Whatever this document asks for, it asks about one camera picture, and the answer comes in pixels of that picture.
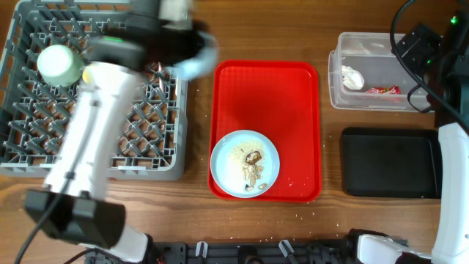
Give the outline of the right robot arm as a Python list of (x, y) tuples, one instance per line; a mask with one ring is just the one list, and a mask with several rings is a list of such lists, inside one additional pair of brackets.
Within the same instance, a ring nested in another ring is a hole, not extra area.
[(388, 238), (362, 235), (358, 239), (358, 260), (362, 263), (468, 262), (468, 8), (457, 10), (443, 37), (430, 51), (417, 47), (432, 36), (426, 30), (411, 32), (409, 44), (395, 40), (401, 14), (411, 5), (403, 4), (391, 22), (391, 51), (400, 66), (425, 90), (435, 112), (438, 141), (443, 158), (440, 222), (430, 257), (407, 250)]

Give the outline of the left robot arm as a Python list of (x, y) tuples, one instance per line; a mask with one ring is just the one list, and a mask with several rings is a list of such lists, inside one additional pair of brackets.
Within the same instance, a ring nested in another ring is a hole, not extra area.
[(26, 193), (24, 207), (35, 223), (31, 236), (44, 232), (122, 263), (158, 261), (152, 237), (126, 222), (124, 205), (106, 201), (108, 166), (149, 63), (170, 67), (184, 80), (214, 68), (215, 38), (192, 11), (192, 1), (133, 1), (124, 28), (92, 40), (56, 163), (43, 188)]

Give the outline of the red snack wrapper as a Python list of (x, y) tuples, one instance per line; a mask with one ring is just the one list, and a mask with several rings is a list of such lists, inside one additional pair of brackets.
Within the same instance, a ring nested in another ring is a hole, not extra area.
[(391, 87), (372, 87), (366, 90), (368, 94), (381, 94), (381, 95), (400, 95), (400, 88), (397, 85)]

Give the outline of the white napkin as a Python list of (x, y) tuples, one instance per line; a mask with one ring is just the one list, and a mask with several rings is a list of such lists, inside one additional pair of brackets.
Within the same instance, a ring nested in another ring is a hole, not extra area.
[(360, 90), (363, 88), (365, 81), (363, 76), (352, 67), (341, 66), (342, 82), (348, 89)]

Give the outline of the green bowl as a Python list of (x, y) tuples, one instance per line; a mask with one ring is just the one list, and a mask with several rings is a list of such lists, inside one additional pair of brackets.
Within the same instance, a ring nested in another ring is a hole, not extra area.
[(67, 87), (77, 82), (83, 66), (82, 57), (65, 45), (48, 46), (37, 59), (43, 81), (52, 87)]

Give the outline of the large light blue plate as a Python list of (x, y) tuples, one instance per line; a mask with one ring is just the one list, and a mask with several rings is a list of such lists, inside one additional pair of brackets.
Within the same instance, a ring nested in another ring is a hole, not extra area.
[[(253, 191), (246, 192), (244, 191), (246, 182), (229, 176), (227, 158), (235, 144), (248, 140), (258, 140), (263, 143), (265, 160), (263, 178), (256, 182)], [(280, 171), (280, 158), (276, 147), (266, 136), (256, 131), (239, 130), (225, 135), (214, 146), (210, 156), (210, 171), (217, 187), (227, 194), (241, 199), (258, 198), (275, 185)]]

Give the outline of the small light blue bowl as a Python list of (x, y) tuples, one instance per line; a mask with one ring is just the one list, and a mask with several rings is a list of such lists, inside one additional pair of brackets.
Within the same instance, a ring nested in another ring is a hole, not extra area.
[(203, 46), (190, 59), (186, 59), (170, 67), (170, 72), (179, 79), (190, 81), (210, 74), (218, 61), (218, 43), (211, 34), (199, 32)]

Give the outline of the yellow cup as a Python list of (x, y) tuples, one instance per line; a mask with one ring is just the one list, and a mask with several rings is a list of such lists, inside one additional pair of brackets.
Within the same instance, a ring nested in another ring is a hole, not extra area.
[(89, 75), (89, 71), (87, 69), (84, 69), (84, 71), (82, 73), (82, 79), (83, 79), (84, 83), (89, 83), (90, 82), (90, 75)]

